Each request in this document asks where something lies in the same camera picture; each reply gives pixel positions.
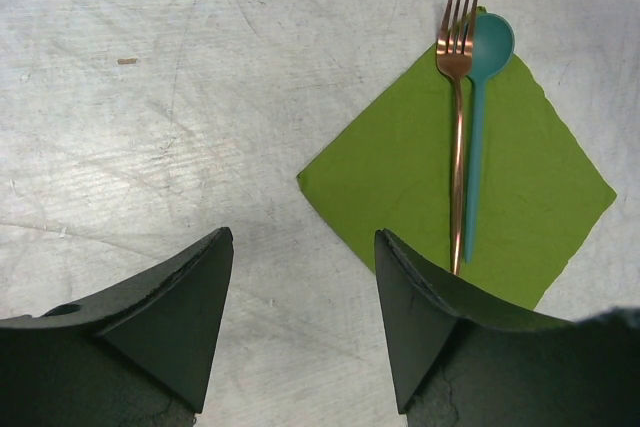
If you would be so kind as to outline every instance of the copper fork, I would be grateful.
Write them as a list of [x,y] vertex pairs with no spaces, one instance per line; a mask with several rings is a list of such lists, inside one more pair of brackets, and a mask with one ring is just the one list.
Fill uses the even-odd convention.
[[456,0],[453,16],[453,0],[447,2],[442,25],[438,32],[436,63],[438,70],[451,80],[456,95],[455,129],[453,136],[453,159],[451,179],[451,270],[460,275],[462,256],[462,216],[464,212],[464,110],[461,81],[471,72],[473,35],[476,26],[478,0],[473,0],[471,15],[467,18],[469,0]]

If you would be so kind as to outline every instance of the spoon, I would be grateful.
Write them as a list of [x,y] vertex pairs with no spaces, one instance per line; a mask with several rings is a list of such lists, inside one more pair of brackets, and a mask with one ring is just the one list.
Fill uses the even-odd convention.
[[467,264],[471,262],[473,257],[478,218],[480,174],[482,173],[482,131],[487,82],[507,66],[513,55],[514,45],[513,30],[506,20],[495,14],[478,16],[473,40],[473,66],[469,74],[469,78],[473,82],[474,94],[465,216],[464,256]]

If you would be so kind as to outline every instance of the napkin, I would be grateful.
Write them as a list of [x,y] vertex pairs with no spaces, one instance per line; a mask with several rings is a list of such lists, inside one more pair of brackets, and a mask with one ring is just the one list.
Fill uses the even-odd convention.
[[[463,90],[470,127],[468,81]],[[450,269],[453,105],[433,46],[298,175],[371,270],[383,228]],[[616,194],[517,56],[489,82],[486,106],[476,248],[461,276],[531,309]]]

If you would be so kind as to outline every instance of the scratched silver surface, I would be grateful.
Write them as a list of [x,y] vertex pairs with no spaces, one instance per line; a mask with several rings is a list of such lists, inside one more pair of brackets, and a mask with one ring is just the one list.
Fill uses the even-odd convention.
[[[228,225],[199,425],[404,425],[374,277],[295,175],[432,43],[443,2],[0,0],[0,316]],[[637,304],[640,1],[482,3],[618,192],[538,309]]]

